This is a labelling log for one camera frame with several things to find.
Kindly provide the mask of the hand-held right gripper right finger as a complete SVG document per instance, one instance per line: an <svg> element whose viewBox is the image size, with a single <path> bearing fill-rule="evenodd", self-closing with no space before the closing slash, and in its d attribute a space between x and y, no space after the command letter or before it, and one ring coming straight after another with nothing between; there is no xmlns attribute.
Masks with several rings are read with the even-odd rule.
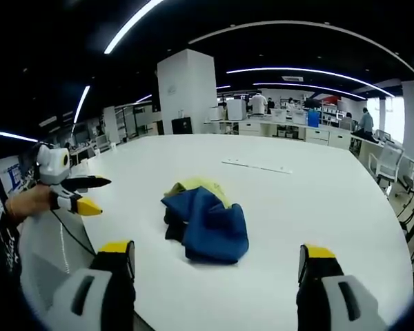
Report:
<svg viewBox="0 0 414 331"><path fill-rule="evenodd" d="M377 299L324 247L300 246L296 305L298 330L386 329Z"/></svg>

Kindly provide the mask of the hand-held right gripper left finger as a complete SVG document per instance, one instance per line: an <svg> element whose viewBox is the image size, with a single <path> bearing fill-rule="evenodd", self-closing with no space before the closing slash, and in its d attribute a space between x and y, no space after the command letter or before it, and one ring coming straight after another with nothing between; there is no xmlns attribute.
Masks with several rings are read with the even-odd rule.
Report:
<svg viewBox="0 0 414 331"><path fill-rule="evenodd" d="M133 330L135 243L104 245L89 268L72 274L54 293L49 330Z"/></svg>

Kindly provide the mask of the person's left hand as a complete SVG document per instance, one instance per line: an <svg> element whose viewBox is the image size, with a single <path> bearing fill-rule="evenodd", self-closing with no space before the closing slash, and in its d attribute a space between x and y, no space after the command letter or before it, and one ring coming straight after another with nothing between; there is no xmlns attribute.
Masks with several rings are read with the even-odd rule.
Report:
<svg viewBox="0 0 414 331"><path fill-rule="evenodd" d="M36 185L10 197L5 206L10 220L20 224L27 217L51 209L51 189L46 185Z"/></svg>

